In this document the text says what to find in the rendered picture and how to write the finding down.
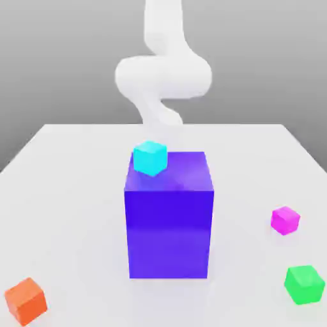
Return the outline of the small green cube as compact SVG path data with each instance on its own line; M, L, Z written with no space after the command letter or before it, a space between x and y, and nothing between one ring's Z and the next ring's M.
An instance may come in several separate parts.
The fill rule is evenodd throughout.
M321 300L326 282L312 265L291 266L287 269L284 287L297 305Z

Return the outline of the small magenta cube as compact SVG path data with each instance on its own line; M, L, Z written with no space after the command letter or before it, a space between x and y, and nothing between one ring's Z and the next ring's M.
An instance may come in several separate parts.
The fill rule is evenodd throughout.
M271 227L285 236L298 229L301 216L293 209L284 206L272 211Z

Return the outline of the small orange cube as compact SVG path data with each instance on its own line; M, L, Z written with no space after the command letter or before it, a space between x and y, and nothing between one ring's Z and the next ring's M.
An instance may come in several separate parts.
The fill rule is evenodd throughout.
M6 290L4 297L10 313L21 327L47 311L45 293L31 277Z

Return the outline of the large purple box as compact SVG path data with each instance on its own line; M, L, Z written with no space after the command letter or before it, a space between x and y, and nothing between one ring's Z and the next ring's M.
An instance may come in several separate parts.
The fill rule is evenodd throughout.
M204 152L170 152L154 177L131 163L124 198L130 278L208 276L214 188Z

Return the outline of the small cyan cube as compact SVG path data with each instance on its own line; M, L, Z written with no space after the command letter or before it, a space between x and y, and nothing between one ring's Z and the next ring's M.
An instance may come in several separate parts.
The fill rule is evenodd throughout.
M156 176L167 168L167 146L153 141L145 141L133 149L133 167L148 176Z

